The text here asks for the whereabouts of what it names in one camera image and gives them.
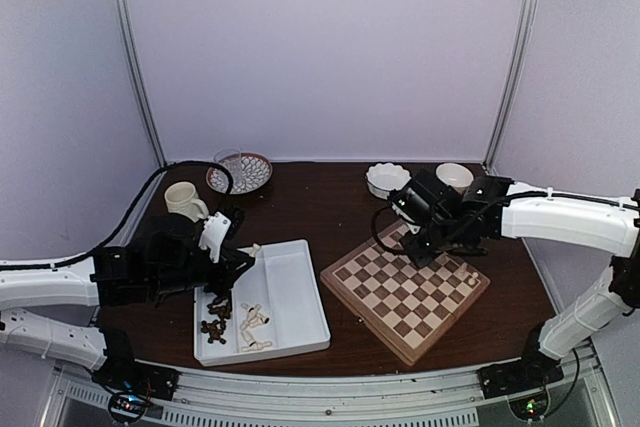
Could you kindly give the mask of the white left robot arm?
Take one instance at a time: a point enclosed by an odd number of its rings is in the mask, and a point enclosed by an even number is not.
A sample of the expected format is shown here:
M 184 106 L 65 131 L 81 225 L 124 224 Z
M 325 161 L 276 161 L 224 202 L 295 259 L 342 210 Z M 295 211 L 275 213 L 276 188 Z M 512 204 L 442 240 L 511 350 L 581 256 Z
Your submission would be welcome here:
M 123 391 L 144 380 L 128 336 L 118 329 L 83 328 L 36 315 L 58 306 L 120 307 L 159 304 L 202 288 L 227 296 L 256 261 L 227 245 L 234 226 L 216 214 L 198 230 L 176 214 L 153 220 L 147 233 L 126 246 L 96 247 L 75 257 L 1 264 L 1 340 L 42 357 L 104 369 Z

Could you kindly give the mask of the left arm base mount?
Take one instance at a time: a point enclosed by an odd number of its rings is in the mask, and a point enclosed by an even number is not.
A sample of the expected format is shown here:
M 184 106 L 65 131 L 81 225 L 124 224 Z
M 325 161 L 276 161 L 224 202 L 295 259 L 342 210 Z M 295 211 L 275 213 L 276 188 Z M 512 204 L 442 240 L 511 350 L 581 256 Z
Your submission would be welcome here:
M 106 362 L 91 374 L 92 380 L 109 388 L 144 398 L 171 401 L 180 373 L 171 368 L 140 362 Z

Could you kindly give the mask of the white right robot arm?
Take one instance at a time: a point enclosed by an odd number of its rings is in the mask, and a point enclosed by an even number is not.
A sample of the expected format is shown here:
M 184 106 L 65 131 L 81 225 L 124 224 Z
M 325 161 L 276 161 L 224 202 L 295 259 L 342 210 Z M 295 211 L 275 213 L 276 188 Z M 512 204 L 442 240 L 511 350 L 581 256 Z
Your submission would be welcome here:
M 586 267 L 574 297 L 530 331 L 512 377 L 535 387 L 570 350 L 639 306 L 639 197 L 596 196 L 483 176 L 456 190 L 421 170 L 388 195 L 409 228 L 402 252 L 423 264 L 440 254 L 478 257 L 488 239 L 520 240 L 555 285 L 558 269 Z

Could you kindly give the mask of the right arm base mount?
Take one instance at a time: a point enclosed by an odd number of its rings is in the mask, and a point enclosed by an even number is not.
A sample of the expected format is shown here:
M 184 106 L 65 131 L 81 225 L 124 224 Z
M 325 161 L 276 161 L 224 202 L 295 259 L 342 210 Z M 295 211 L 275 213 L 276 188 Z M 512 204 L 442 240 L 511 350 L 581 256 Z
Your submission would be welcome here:
M 477 371 L 485 399 L 535 390 L 564 379 L 562 368 L 542 368 L 522 360 L 491 364 Z

